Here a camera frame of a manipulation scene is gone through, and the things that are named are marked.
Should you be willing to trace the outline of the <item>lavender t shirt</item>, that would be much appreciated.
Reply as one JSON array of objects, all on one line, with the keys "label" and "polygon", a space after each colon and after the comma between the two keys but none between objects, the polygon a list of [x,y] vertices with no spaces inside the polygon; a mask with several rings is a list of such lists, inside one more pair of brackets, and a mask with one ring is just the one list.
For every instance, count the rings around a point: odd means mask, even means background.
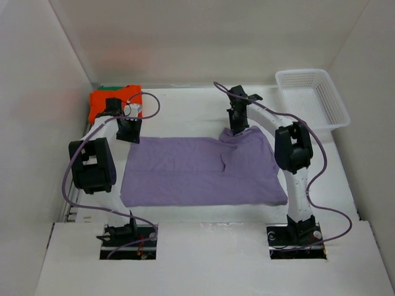
[{"label": "lavender t shirt", "polygon": [[279,167],[256,126],[214,138],[141,138],[120,191],[127,207],[285,205]]}]

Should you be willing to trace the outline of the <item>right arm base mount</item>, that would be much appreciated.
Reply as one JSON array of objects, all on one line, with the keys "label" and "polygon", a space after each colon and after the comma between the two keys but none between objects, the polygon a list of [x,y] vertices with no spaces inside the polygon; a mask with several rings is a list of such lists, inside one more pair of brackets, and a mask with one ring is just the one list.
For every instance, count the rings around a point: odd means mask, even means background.
[{"label": "right arm base mount", "polygon": [[273,260],[326,260],[324,243],[310,246],[322,239],[319,224],[316,224],[312,230],[296,240],[291,238],[285,224],[270,224],[267,226],[269,255]]}]

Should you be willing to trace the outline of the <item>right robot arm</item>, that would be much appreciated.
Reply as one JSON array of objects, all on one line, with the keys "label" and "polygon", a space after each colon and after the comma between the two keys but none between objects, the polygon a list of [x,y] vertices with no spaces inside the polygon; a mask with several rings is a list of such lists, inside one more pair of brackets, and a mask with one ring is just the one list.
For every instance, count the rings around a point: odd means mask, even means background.
[{"label": "right robot arm", "polygon": [[310,134],[297,120],[270,112],[256,103],[262,98],[247,95],[242,86],[228,91],[231,108],[227,110],[233,134],[239,134],[249,127],[253,120],[275,138],[274,156],[283,171],[288,196],[287,225],[278,227],[281,237],[273,245],[298,246],[308,244],[308,238],[317,230],[315,217],[307,198],[307,175],[313,156]]}]

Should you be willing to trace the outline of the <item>orange t shirt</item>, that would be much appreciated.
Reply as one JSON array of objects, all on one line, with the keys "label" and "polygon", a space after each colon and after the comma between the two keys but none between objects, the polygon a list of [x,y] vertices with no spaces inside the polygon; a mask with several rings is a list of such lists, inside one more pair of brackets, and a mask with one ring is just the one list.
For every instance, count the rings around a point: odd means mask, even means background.
[{"label": "orange t shirt", "polygon": [[122,89],[117,91],[97,91],[94,90],[89,95],[89,115],[88,115],[88,123],[92,125],[94,123],[94,119],[99,113],[102,113],[106,107],[106,99],[107,98],[117,98],[122,101],[122,107],[126,106],[127,102],[131,104],[141,104],[143,105],[142,95],[135,96],[131,99],[132,95],[136,93],[140,93],[142,91],[141,85],[138,84],[129,84],[124,86]]}]

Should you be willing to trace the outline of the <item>green t shirt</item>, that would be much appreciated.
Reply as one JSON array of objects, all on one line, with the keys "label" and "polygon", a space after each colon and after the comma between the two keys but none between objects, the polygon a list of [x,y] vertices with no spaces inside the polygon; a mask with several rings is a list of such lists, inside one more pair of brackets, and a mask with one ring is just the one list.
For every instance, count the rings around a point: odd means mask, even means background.
[{"label": "green t shirt", "polygon": [[97,91],[117,91],[119,89],[122,89],[122,86],[100,86]]}]

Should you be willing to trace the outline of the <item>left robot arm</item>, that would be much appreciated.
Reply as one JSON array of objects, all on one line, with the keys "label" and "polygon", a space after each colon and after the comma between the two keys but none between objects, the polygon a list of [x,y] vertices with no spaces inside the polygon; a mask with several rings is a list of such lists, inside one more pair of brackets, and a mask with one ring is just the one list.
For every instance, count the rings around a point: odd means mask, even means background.
[{"label": "left robot arm", "polygon": [[77,153],[72,164],[72,179],[76,188],[92,195],[99,207],[108,208],[107,225],[104,234],[98,239],[106,247],[133,245],[138,240],[136,220],[131,211],[114,191],[117,182],[117,170],[110,150],[110,141],[139,144],[142,120],[124,119],[126,104],[121,99],[111,97],[105,100],[105,108],[99,112],[93,124],[93,130],[79,141],[69,144],[69,156]]}]

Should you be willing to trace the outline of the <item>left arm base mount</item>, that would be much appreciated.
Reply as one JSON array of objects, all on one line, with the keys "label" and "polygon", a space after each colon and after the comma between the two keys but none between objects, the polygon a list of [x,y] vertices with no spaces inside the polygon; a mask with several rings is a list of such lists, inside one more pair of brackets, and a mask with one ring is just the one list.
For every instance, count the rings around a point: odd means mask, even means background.
[{"label": "left arm base mount", "polygon": [[149,225],[137,225],[134,237],[121,236],[111,238],[106,232],[96,238],[101,241],[100,260],[155,260],[157,255],[157,239],[155,231]]}]

